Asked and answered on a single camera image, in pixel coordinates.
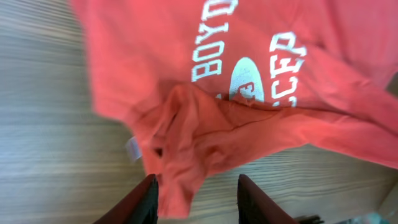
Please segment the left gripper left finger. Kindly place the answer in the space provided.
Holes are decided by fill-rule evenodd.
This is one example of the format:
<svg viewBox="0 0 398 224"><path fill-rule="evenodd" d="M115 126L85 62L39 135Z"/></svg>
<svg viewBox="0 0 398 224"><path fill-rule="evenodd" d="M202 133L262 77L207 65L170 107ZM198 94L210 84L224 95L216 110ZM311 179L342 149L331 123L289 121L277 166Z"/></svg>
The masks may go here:
<svg viewBox="0 0 398 224"><path fill-rule="evenodd" d="M159 185L155 174L148 175L94 224L156 224Z"/></svg>

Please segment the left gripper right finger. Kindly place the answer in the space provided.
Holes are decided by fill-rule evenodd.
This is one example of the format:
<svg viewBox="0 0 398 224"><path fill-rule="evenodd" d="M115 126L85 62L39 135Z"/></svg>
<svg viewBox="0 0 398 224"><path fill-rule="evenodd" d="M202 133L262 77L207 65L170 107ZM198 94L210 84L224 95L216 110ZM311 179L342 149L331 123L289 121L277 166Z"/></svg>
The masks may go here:
<svg viewBox="0 0 398 224"><path fill-rule="evenodd" d="M239 224L298 224L247 175L238 178Z"/></svg>

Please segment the red printed t-shirt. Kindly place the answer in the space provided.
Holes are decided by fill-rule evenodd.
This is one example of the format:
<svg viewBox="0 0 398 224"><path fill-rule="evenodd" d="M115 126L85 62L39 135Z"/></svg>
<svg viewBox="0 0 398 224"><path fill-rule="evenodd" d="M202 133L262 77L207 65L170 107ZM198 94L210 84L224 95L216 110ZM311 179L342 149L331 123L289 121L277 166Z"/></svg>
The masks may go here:
<svg viewBox="0 0 398 224"><path fill-rule="evenodd" d="M158 214L311 144L397 167L396 0L75 0L93 109L136 137Z"/></svg>

